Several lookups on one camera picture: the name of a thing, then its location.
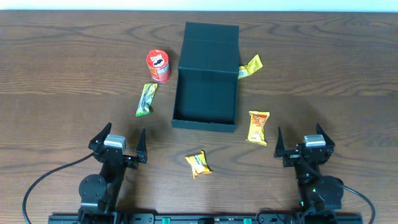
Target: green connector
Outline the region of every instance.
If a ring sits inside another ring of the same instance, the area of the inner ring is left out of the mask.
[[[162,224],[170,224],[172,222],[171,218],[162,218]]]
[[[251,218],[244,218],[243,224],[251,224]]]

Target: can lid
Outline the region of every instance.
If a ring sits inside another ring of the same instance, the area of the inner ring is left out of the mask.
[[[156,70],[162,69],[169,64],[169,56],[163,50],[151,50],[147,56],[147,64]]]

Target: open box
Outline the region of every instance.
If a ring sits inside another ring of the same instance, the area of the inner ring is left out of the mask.
[[[238,37],[238,26],[186,23],[173,128],[235,131]]]

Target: pringles can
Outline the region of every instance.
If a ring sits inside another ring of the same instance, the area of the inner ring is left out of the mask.
[[[159,83],[170,78],[169,56],[163,50],[151,50],[147,56],[147,64],[152,78]]]

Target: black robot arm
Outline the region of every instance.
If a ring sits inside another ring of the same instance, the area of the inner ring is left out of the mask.
[[[294,167],[300,198],[301,211],[306,217],[302,220],[329,214],[335,219],[336,210],[341,209],[343,182],[332,176],[320,175],[319,165],[324,164],[334,151],[335,143],[316,126],[317,134],[304,136],[304,143],[295,149],[286,150],[282,131],[275,147],[274,157],[282,157],[284,167]]]
[[[88,145],[94,151],[94,158],[103,166],[99,174],[91,174],[80,183],[80,223],[113,223],[109,220],[120,223],[121,217],[115,213],[115,207],[126,168],[137,169],[140,162],[147,162],[145,129],[137,145],[137,156],[128,156],[124,155],[126,138],[110,134],[111,127],[112,124],[108,123]]]

